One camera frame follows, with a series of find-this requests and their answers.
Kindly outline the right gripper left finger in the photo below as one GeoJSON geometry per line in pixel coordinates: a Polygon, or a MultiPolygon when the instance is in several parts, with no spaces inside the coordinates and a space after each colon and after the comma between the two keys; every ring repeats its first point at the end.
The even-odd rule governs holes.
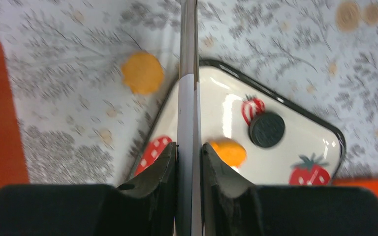
{"type": "Polygon", "coordinates": [[[0,189],[0,236],[171,236],[177,145],[142,173],[107,184],[13,184],[0,189]]]}

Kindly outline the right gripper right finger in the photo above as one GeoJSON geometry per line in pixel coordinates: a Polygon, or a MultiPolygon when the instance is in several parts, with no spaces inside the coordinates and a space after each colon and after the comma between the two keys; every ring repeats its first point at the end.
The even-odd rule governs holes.
{"type": "Polygon", "coordinates": [[[255,185],[202,147],[207,236],[378,236],[378,197],[361,187],[255,185]]]}

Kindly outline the white strawberry tray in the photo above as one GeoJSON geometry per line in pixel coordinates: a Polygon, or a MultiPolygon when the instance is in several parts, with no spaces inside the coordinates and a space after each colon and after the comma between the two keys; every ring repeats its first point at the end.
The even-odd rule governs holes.
{"type": "Polygon", "coordinates": [[[247,151],[236,172],[255,184],[326,185],[345,158],[346,141],[334,125],[236,68],[216,59],[199,62],[201,143],[232,139],[247,151]],[[285,122],[281,141],[254,145],[249,125],[273,112],[285,122]]]}

